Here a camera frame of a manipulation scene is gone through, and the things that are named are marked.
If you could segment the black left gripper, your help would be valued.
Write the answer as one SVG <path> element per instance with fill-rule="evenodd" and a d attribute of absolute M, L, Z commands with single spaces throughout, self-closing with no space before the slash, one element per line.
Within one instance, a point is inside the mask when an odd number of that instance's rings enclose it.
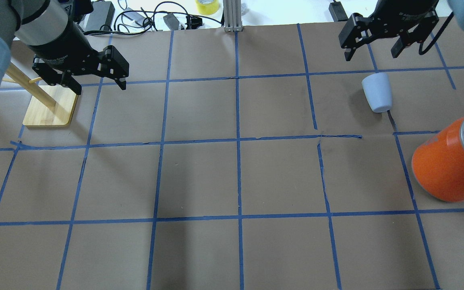
<path fill-rule="evenodd" d="M 32 70 L 50 86 L 61 85 L 82 94 L 75 76 L 95 75 L 114 80 L 126 90 L 130 64 L 114 46 L 96 51 L 79 27 L 67 27 L 53 41 L 28 47 L 35 53 Z"/>

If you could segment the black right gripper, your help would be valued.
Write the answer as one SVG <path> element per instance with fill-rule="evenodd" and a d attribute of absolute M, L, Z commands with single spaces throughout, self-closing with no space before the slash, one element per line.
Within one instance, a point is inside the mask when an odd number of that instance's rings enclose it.
<path fill-rule="evenodd" d="M 393 58 L 414 43 L 418 54 L 426 54 L 439 35 L 427 47 L 424 42 L 439 22 L 436 14 L 438 0 L 379 0 L 369 17 L 353 13 L 339 33 L 340 47 L 346 61 L 351 61 L 358 48 L 376 39 L 399 37 L 391 48 Z"/>

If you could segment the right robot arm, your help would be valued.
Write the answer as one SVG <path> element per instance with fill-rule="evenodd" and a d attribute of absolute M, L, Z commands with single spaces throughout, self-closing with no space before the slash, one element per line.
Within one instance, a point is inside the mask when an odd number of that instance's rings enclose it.
<path fill-rule="evenodd" d="M 451 20 L 456 19 L 464 31 L 464 0 L 449 0 L 450 15 L 431 42 L 424 46 L 439 22 L 437 0 L 379 0 L 371 15 L 353 13 L 341 29 L 338 39 L 344 49 L 346 61 L 350 61 L 361 46 L 378 39 L 396 38 L 391 48 L 393 58 L 413 44 L 418 44 L 418 54 L 426 54 L 443 34 Z"/>

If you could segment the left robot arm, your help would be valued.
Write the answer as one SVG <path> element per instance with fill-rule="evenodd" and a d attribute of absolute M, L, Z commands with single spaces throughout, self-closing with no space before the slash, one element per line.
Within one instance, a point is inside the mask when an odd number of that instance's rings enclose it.
<path fill-rule="evenodd" d="M 129 62 L 112 45 L 96 51 L 57 0 L 0 0 L 0 83 L 11 62 L 14 38 L 34 54 L 33 71 L 48 85 L 80 94 L 75 77 L 112 79 L 126 89 Z"/>

